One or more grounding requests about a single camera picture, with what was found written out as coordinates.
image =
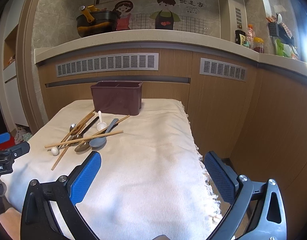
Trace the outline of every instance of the black pot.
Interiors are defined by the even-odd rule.
[[[90,12],[95,20],[91,23],[82,14],[77,17],[77,31],[81,38],[100,33],[113,32],[117,28],[119,15],[112,11]]]

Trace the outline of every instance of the metal screw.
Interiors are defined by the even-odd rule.
[[[30,185],[31,186],[34,186],[37,184],[37,180],[36,179],[33,179],[32,181],[30,181]]]
[[[62,176],[59,177],[60,182],[65,182],[66,180],[67,180],[67,176],[65,176],[65,175],[62,175]]]
[[[245,175],[240,175],[239,178],[240,178],[241,181],[247,181],[248,180],[247,176],[245,176]]]
[[[274,179],[269,179],[269,183],[270,183],[271,185],[276,185],[276,184],[277,184],[276,181],[275,181]]]

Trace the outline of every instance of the yellow jar lid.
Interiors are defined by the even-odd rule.
[[[258,38],[258,37],[254,37],[254,41],[255,41],[255,42],[264,43],[263,39]]]

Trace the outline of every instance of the black spoon handle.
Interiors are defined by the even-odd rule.
[[[84,135],[95,124],[95,122],[97,122],[98,120],[99,120],[99,117],[97,116],[95,119],[93,119],[91,121],[90,124],[87,125],[86,128],[83,129],[83,131],[80,133],[80,135]]]

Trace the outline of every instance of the yellow pot handle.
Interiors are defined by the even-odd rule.
[[[86,7],[80,6],[79,10],[82,12],[82,14],[87,18],[87,21],[89,23],[93,22],[95,20],[95,18],[92,17],[92,15],[89,13],[89,11],[86,9]]]
[[[89,5],[87,8],[90,10],[90,12],[97,12],[97,11],[100,11],[100,10],[97,9],[94,5]]]

